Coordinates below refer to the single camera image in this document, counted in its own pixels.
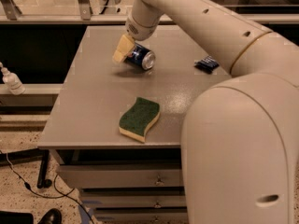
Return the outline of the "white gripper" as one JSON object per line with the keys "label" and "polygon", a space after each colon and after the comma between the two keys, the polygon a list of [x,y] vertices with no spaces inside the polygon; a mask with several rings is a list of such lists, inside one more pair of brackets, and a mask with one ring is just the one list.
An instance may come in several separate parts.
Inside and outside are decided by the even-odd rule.
{"label": "white gripper", "polygon": [[122,63],[134,50],[135,40],[148,39],[156,30],[163,12],[142,0],[135,0],[127,17],[125,28],[128,34],[121,36],[119,44],[112,56],[116,63]]}

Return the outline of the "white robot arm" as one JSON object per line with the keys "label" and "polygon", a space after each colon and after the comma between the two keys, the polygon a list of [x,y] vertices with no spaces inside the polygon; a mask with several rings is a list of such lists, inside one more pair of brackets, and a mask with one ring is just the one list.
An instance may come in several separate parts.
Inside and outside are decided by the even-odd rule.
{"label": "white robot arm", "polygon": [[135,0],[114,59],[167,15],[231,75],[191,105],[181,132],[190,224],[294,224],[299,50],[210,0]]}

